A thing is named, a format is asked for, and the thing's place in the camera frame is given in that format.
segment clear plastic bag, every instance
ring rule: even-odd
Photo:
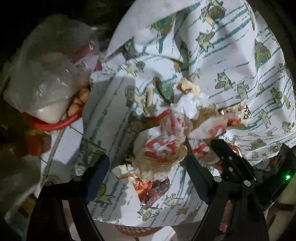
[[[99,43],[88,25],[49,16],[18,50],[4,99],[20,112],[56,123],[89,81],[98,58]]]
[[[223,135],[228,125],[236,126],[241,123],[241,119],[232,113],[220,116],[212,116],[199,125],[198,128],[192,130],[189,139],[209,139]]]
[[[144,180],[164,181],[171,168],[181,162],[187,148],[184,130],[189,126],[184,115],[167,112],[159,121],[160,126],[141,132],[134,143],[135,175]]]

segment screw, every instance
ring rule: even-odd
[[[49,187],[51,184],[52,184],[51,181],[47,181],[47,182],[44,183],[44,186]]]
[[[249,186],[251,185],[251,183],[250,183],[248,180],[245,180],[245,181],[244,181],[244,184],[245,184],[247,187],[249,187]]]
[[[217,182],[217,183],[219,183],[219,182],[222,181],[222,178],[219,177],[219,176],[214,176],[214,181]]]
[[[80,182],[81,181],[81,176],[75,176],[73,177],[74,182]]]

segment red basket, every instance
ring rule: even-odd
[[[55,124],[48,124],[36,117],[29,115],[28,113],[23,113],[25,121],[33,128],[42,131],[56,131],[66,128],[71,125],[74,121],[78,120],[82,116],[84,105],[72,116],[68,117],[66,120],[61,120]]]

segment white cloth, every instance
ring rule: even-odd
[[[165,95],[175,101],[175,88],[182,77],[199,85],[219,107],[247,101],[253,118],[246,126],[228,130],[223,138],[240,149],[252,165],[276,155],[282,143],[296,144],[289,69],[272,32],[246,1],[136,1],[114,33],[107,55],[102,74],[92,76],[92,95],[97,98],[93,103],[98,104],[88,108],[92,112],[84,113],[78,174],[90,165],[98,149],[111,162],[122,160],[143,130],[140,116],[145,90],[154,87],[157,79]],[[155,90],[155,110],[162,102]],[[165,196],[152,208],[139,211],[134,190],[109,173],[100,205],[89,204],[92,217],[142,227],[200,221],[206,205],[186,170],[176,165],[168,177],[170,188]]]

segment food wrapper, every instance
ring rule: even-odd
[[[184,115],[171,111],[159,123],[160,126],[141,132],[134,143],[132,164],[136,168],[135,175],[141,179],[164,181],[171,168],[187,154],[182,144],[184,130],[189,127]]]
[[[193,128],[198,128],[207,119],[213,116],[218,116],[218,109],[215,104],[208,105],[207,107],[198,107],[199,115],[192,120]]]
[[[201,93],[200,98],[196,98],[193,93],[182,95],[177,104],[171,104],[171,109],[175,112],[184,114],[188,119],[197,119],[200,108],[206,105],[208,97]]]
[[[133,160],[133,166],[137,168],[135,174],[141,179],[163,181],[186,154],[187,148],[180,140],[152,136],[144,142]]]
[[[138,178],[128,163],[118,165],[112,172],[129,188],[136,191],[142,205],[141,210],[151,207],[166,193],[170,186],[168,177],[164,181],[149,181]]]
[[[134,188],[138,192],[141,201],[141,210],[151,207],[159,198],[161,198],[170,187],[170,180],[167,177],[164,181],[147,181],[135,178]]]
[[[199,162],[205,162],[216,168],[220,173],[223,172],[221,160],[210,145],[204,140],[190,139],[188,141],[193,155]]]
[[[251,118],[253,118],[253,115],[245,101],[219,110],[220,115],[225,115],[227,113],[235,114],[238,118],[240,118],[241,122],[239,124],[246,124],[251,120]]]
[[[205,122],[201,123],[198,128],[192,130],[189,139],[209,139],[218,137],[226,132],[228,125],[236,126],[240,123],[240,118],[235,114],[227,113],[221,116],[212,116]]]
[[[177,89],[184,94],[193,93],[195,98],[198,98],[200,96],[199,86],[191,83],[184,77],[181,79],[180,83],[178,84]]]

